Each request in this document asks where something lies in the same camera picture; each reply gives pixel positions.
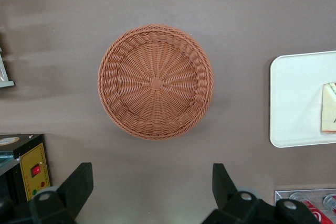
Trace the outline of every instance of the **white tray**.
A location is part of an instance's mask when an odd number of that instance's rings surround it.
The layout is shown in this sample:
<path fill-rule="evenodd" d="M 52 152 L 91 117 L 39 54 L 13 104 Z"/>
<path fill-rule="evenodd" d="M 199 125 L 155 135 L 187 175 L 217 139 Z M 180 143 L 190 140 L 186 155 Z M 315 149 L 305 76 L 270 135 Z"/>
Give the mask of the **white tray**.
<path fill-rule="evenodd" d="M 270 140 L 276 147 L 336 143 L 321 134 L 322 87 L 336 81 L 336 51 L 286 55 L 270 66 Z"/>

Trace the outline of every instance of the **wicker basket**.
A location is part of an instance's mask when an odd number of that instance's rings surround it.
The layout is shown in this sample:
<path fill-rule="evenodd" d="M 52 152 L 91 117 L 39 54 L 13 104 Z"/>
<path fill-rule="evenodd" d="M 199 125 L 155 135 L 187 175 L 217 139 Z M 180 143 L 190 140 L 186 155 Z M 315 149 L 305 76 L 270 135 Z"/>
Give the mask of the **wicker basket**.
<path fill-rule="evenodd" d="M 186 133 L 207 111 L 214 76 L 209 59 L 188 34 L 148 25 L 123 34 L 107 50 L 98 91 L 111 119 L 147 140 Z"/>

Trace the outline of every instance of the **red button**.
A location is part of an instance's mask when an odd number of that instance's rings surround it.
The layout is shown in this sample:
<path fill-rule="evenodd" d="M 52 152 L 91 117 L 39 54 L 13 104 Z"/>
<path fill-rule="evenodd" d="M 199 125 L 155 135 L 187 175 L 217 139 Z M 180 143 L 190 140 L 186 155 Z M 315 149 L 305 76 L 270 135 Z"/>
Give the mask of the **red button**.
<path fill-rule="evenodd" d="M 35 177 L 37 174 L 39 174 L 41 172 L 40 166 L 36 165 L 34 166 L 32 169 L 32 177 Z"/>

